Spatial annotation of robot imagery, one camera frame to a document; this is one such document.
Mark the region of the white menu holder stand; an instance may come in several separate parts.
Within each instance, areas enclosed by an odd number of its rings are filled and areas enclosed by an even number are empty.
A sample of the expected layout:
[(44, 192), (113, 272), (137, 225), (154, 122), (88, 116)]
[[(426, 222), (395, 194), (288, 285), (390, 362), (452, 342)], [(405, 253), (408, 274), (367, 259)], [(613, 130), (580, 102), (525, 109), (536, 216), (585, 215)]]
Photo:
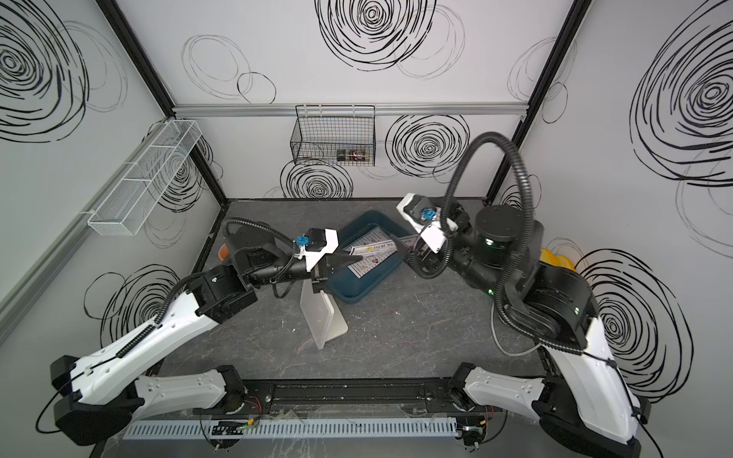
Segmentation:
[(334, 297), (326, 291), (316, 292), (311, 281), (304, 281), (300, 307), (314, 343), (319, 350), (334, 339), (347, 334), (349, 326)]

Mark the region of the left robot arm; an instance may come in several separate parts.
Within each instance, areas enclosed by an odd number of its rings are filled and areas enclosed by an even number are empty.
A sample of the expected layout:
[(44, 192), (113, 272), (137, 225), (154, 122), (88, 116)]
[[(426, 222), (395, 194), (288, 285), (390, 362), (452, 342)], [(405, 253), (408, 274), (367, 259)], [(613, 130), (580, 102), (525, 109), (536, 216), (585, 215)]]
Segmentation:
[(256, 303), (260, 287), (303, 281), (321, 293), (330, 276), (361, 259), (339, 251), (334, 229), (311, 228), (290, 238), (266, 223), (230, 218), (221, 232), (224, 261), (179, 280), (151, 319), (89, 356), (52, 363), (57, 394), (48, 406), (58, 432), (78, 446), (93, 446), (137, 420), (174, 411), (238, 413), (250, 397), (234, 366), (188, 376), (146, 372)]

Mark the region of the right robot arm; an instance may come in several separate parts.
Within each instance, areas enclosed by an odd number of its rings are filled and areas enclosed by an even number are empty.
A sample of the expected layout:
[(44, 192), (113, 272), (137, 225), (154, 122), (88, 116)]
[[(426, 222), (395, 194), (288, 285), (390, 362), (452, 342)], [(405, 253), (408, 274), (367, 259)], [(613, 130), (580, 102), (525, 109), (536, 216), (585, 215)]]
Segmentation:
[[(454, 194), (473, 155), (487, 144), (513, 169), (520, 204), (487, 206), (470, 217)], [(544, 228), (534, 216), (532, 185), (517, 147), (496, 132), (478, 135), (442, 198), (411, 193), (397, 210), (417, 235), (408, 250), (410, 268), (427, 280), (452, 270), (485, 293), (492, 319), (531, 339), (544, 366), (541, 376), (520, 377), (462, 364), (448, 384), (454, 405), (523, 416), (585, 456), (639, 456), (637, 432), (651, 404), (624, 381), (588, 282), (542, 259)]]

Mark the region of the old dim sum menu sheet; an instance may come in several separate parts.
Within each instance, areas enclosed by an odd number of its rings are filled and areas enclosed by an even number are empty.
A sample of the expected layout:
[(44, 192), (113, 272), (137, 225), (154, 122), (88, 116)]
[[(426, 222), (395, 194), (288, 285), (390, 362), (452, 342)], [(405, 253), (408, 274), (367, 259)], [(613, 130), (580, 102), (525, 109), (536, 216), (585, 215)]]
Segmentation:
[(374, 242), (374, 244), (352, 246), (349, 254), (351, 256), (377, 257), (390, 256), (396, 251), (397, 247), (393, 240), (383, 240), (383, 242)]

